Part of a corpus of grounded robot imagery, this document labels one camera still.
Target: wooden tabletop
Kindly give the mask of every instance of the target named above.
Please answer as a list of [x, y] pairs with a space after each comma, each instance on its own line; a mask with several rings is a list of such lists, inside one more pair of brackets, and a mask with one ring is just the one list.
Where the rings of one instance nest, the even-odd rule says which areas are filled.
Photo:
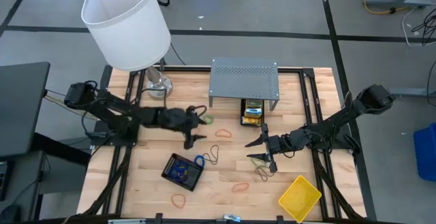
[[[322, 114], [327, 118], [341, 108], [332, 70], [331, 68], [314, 70]], [[174, 90], [167, 100], [169, 108], [185, 109], [191, 105], [208, 104], [209, 74], [207, 72], [169, 71], [163, 74], [169, 77], [174, 85]], [[124, 98], [128, 77], [128, 72], [114, 69], [109, 91]], [[309, 80], [306, 81], [312, 117], [316, 121], [310, 83]], [[277, 107], [272, 112], [266, 109], [265, 121], [270, 135], [289, 133], [306, 122], [298, 75], [279, 74], [279, 86], [280, 101]], [[145, 92], [142, 95], [141, 106], [162, 106], [162, 101], [151, 99]], [[171, 219], [221, 219], [224, 214], [236, 214], [245, 220], [275, 220], [277, 215], [292, 220], [293, 218], [280, 207], [277, 201], [299, 175], [316, 186], [310, 150], [305, 148], [298, 151], [292, 159], [283, 155], [275, 156], [279, 170], [264, 182], [254, 172], [255, 168], [246, 155], [265, 153], [265, 147], [244, 147], [259, 137], [260, 129], [239, 125], [240, 100], [214, 98], [213, 108], [208, 108], [207, 114], [214, 117], [213, 124], [200, 125], [193, 130], [193, 133], [207, 135], [207, 138], [197, 141], [190, 150], [183, 149], [184, 137], [181, 133], [141, 127], [138, 144], [134, 147], [131, 156], [122, 217], [154, 218], [156, 213], [161, 212], [164, 218]], [[220, 129], [230, 131], [232, 137], [217, 137], [215, 132]], [[218, 164], [211, 165], [206, 162], [194, 192], [161, 177], [163, 168], [172, 153], [193, 160], [196, 155], [209, 153], [211, 146], [215, 144], [219, 146]], [[113, 151], [114, 147], [105, 146], [91, 159], [78, 213], [86, 210], [105, 187]], [[352, 155], [347, 150], [333, 150], [331, 158], [339, 190], [357, 213], [366, 216]], [[248, 182], [248, 189], [233, 193], [234, 185], [241, 182]], [[329, 214], [332, 217], [330, 192], [325, 185], [324, 187]], [[185, 196], [184, 208], [180, 209], [172, 204], [174, 194]], [[174, 201], [181, 204], [182, 197], [175, 196]], [[116, 194], [112, 194], [111, 212], [114, 211], [115, 202]], [[321, 219], [318, 203], [306, 220]]]

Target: gray perforated metal box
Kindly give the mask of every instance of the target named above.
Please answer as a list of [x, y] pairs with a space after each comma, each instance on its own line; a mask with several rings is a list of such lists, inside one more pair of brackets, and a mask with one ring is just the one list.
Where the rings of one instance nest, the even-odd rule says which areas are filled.
[[274, 110], [279, 102], [277, 63], [262, 59], [214, 58], [209, 107], [214, 97], [269, 100], [270, 110]]

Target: yellow basket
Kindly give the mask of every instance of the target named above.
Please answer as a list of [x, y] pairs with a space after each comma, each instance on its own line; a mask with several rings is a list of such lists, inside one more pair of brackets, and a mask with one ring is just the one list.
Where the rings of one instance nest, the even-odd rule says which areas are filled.
[[321, 193], [304, 177], [298, 176], [280, 197], [279, 204], [301, 223], [320, 199]]

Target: blue container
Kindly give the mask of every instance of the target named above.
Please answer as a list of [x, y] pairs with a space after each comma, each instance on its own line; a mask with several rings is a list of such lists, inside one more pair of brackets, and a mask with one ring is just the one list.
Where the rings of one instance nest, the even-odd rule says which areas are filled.
[[436, 123], [414, 133], [418, 174], [424, 180], [436, 181]]

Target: blue rubber band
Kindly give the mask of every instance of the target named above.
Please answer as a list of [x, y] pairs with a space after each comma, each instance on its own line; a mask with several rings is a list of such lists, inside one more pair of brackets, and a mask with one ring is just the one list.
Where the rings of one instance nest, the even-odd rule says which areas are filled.
[[204, 157], [203, 157], [202, 155], [198, 155], [198, 156], [196, 157], [196, 159], [193, 160], [196, 164], [200, 165], [199, 163], [197, 163], [197, 159], [202, 159], [202, 164], [201, 164], [201, 166], [204, 167]]

